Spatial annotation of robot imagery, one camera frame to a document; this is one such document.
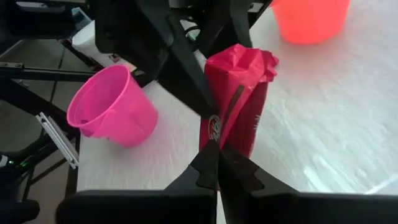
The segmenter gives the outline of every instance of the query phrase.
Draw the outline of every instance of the white table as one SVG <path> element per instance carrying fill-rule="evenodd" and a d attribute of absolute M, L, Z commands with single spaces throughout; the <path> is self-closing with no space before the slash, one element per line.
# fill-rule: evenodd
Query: white table
<path fill-rule="evenodd" d="M 397 8 L 352 0 L 342 33 L 311 46 L 284 42 L 271 10 L 262 15 L 253 44 L 280 64 L 256 164 L 301 191 L 398 194 Z M 160 111 L 153 135 L 133 149 L 82 138 L 78 190 L 163 189 L 194 158 L 199 116 L 156 83 L 146 92 Z"/>

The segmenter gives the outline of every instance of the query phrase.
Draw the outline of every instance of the red wrapper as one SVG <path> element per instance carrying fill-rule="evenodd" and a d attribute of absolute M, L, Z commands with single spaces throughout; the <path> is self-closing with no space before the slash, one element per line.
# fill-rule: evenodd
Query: red wrapper
<path fill-rule="evenodd" d="M 264 106 L 268 83 L 276 76 L 278 59 L 270 52 L 236 44 L 206 61 L 205 75 L 218 114 L 201 120 L 201 149 L 209 139 L 227 142 L 242 155 L 252 152 L 256 127 Z"/>

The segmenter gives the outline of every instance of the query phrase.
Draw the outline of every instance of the pink plastic cup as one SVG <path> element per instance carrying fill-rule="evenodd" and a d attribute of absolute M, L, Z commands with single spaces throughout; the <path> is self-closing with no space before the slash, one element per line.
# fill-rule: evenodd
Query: pink plastic cup
<path fill-rule="evenodd" d="M 315 44 L 343 28 L 350 0 L 274 0 L 281 36 L 294 44 Z"/>
<path fill-rule="evenodd" d="M 125 65 L 112 65 L 91 77 L 73 97 L 67 120 L 82 134 L 124 147 L 140 144 L 153 132 L 157 110 Z"/>

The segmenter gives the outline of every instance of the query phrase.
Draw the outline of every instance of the orange cup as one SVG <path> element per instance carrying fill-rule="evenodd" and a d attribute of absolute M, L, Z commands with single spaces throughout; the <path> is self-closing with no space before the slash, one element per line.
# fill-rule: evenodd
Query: orange cup
<path fill-rule="evenodd" d="M 315 44 L 343 28 L 349 0 L 274 0 L 281 36 L 295 44 Z"/>

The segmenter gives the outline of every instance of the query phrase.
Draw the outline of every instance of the floor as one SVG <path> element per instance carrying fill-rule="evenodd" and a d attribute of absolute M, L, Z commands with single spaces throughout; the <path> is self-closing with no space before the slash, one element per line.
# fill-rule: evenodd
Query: floor
<path fill-rule="evenodd" d="M 56 40 L 25 40 L 1 58 L 5 62 L 22 62 L 30 67 L 58 68 L 88 71 L 89 68 Z M 30 91 L 38 94 L 59 108 L 66 110 L 68 104 L 82 83 L 23 80 Z M 40 135 L 41 125 L 22 110 L 0 102 L 0 151 L 18 151 L 25 148 Z M 40 163 L 34 172 L 39 175 L 45 169 L 62 159 L 59 151 Z M 29 199 L 40 203 L 40 214 L 31 224 L 51 224 L 54 222 L 55 209 L 62 201 L 67 183 L 68 164 L 65 163 L 30 188 Z"/>

